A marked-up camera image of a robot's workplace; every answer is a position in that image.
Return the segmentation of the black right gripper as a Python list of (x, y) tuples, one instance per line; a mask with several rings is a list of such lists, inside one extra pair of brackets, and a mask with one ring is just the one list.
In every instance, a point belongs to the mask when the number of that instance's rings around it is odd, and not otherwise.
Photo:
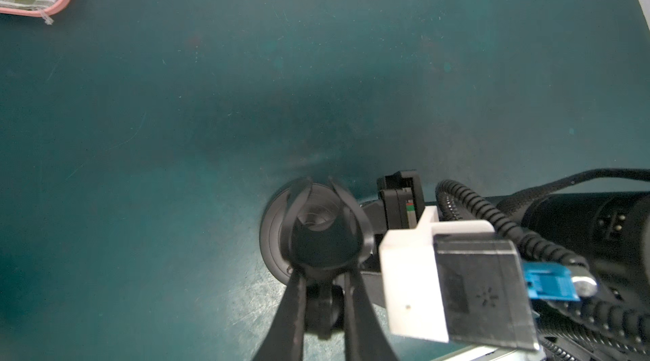
[(345, 274), (345, 359), (398, 360), (372, 308), (372, 303), (385, 305), (379, 246), (388, 231), (417, 226), (424, 211), (421, 178), (414, 170), (379, 178), (377, 199), (363, 203), (362, 210), (371, 222), (374, 246), (362, 274)]

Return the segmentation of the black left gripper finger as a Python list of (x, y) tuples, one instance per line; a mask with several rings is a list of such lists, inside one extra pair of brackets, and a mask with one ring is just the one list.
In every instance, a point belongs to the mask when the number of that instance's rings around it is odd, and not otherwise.
[(306, 278), (294, 269), (272, 325), (253, 360), (303, 360), (306, 304)]

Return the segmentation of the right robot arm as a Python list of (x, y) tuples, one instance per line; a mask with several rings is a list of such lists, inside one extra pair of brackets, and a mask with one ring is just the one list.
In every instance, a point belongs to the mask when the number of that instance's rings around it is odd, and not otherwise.
[(649, 195), (573, 194), (570, 187), (599, 178), (648, 181), (640, 169), (604, 168), (485, 199), (446, 180), (436, 189), (443, 220), (492, 223), (521, 252), (540, 261), (589, 264), (599, 291), (578, 302), (540, 303), (540, 334), (565, 357), (569, 348), (617, 360), (649, 357)]

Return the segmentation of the black microphone stand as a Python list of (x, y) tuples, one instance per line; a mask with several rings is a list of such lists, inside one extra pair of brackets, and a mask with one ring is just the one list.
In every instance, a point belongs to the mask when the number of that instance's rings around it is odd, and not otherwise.
[(270, 273), (285, 286), (294, 269), (306, 278), (305, 335), (321, 340), (344, 333), (348, 271), (361, 272), (372, 254), (372, 226), (362, 206), (335, 179), (287, 183), (262, 215), (259, 247)]

